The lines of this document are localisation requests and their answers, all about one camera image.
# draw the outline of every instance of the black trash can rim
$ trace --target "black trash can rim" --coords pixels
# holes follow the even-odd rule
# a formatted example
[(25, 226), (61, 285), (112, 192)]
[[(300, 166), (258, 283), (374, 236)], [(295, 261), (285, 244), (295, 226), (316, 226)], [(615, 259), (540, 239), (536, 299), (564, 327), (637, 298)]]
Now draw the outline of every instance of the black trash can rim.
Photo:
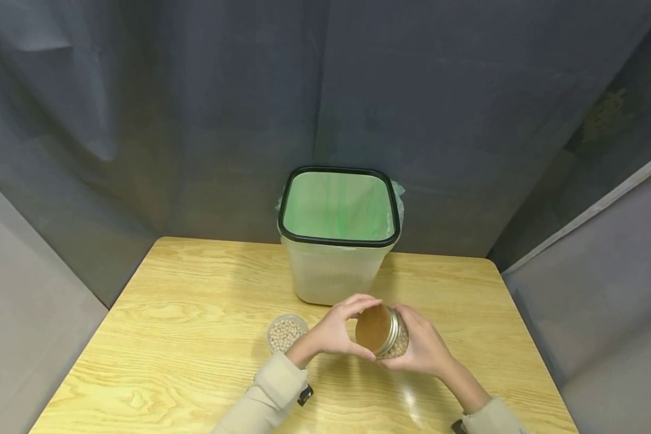
[[(308, 237), (300, 236), (299, 234), (290, 232), (285, 228), (284, 223), (286, 205), (289, 201), (289, 189), (292, 187), (294, 178), (297, 178), (298, 175), (308, 172), (370, 175), (370, 177), (381, 179), (381, 181), (386, 184), (386, 190), (388, 191), (388, 197), (391, 204), (391, 214), (393, 215), (393, 234), (385, 239), (377, 239), (376, 241), (364, 241), (363, 239)], [(286, 239), (290, 239), (290, 241), (295, 242), (340, 247), (388, 247), (398, 241), (398, 237), (400, 237), (400, 216), (398, 215), (398, 202), (395, 200), (393, 183), (391, 183), (391, 179), (386, 174), (373, 169), (337, 168), (336, 166), (302, 166), (301, 168), (294, 169), (292, 173), (289, 174), (289, 178), (286, 180), (285, 191), (281, 197), (280, 213), (278, 214), (278, 228), (280, 229), (280, 234), (282, 236), (284, 236)]]

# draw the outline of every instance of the person's right hand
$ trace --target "person's right hand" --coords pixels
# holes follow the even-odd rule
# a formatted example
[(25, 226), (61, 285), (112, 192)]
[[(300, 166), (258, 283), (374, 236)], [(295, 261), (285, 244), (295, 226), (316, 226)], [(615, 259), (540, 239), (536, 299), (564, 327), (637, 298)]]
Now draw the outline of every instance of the person's right hand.
[(443, 377), (455, 360), (434, 324), (412, 307), (399, 304), (392, 307), (403, 317), (410, 340), (404, 355), (381, 360), (380, 363), (390, 370), (416, 371)]

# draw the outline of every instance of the hand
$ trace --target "hand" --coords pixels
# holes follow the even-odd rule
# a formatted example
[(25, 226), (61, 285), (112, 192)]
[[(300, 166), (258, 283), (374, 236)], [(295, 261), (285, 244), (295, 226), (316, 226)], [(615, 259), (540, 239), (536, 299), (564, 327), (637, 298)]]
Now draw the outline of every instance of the hand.
[(390, 370), (416, 371), (443, 379), (455, 360), (436, 327), (412, 307), (393, 305), (407, 326), (409, 344), (405, 354), (380, 363)]
[(376, 360), (371, 351), (350, 340), (345, 323), (348, 319), (356, 318), (363, 310), (379, 304), (381, 300), (366, 294), (355, 294), (341, 301), (331, 307), (314, 328), (297, 339), (285, 356), (299, 369), (304, 369), (318, 353), (352, 354), (367, 360)]

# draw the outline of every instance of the beige beads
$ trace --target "beige beads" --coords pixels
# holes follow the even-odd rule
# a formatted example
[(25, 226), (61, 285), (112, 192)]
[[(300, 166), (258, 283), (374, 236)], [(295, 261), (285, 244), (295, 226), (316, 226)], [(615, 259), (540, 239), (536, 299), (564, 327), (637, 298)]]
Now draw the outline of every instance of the beige beads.
[(405, 351), (407, 351), (407, 346), (409, 345), (410, 342), (410, 337), (409, 333), (407, 332), (407, 326), (405, 326), (405, 323), (403, 319), (400, 317), (398, 312), (395, 314), (398, 315), (398, 337), (395, 339), (395, 342), (393, 343), (393, 347), (386, 351), (384, 354), (381, 354), (379, 359), (388, 359), (388, 358), (396, 358), (400, 357), (405, 354)]
[(307, 329), (294, 319), (276, 320), (268, 331), (268, 343), (271, 351), (284, 353), (295, 340), (302, 337), (306, 332)]

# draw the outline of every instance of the glass jar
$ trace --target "glass jar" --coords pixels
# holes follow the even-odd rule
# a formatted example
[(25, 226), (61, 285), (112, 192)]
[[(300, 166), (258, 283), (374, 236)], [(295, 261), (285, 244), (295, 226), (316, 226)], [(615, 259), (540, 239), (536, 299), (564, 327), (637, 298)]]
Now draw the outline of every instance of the glass jar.
[(409, 334), (400, 314), (390, 306), (370, 307), (359, 315), (354, 338), (377, 359), (400, 357), (407, 351)]

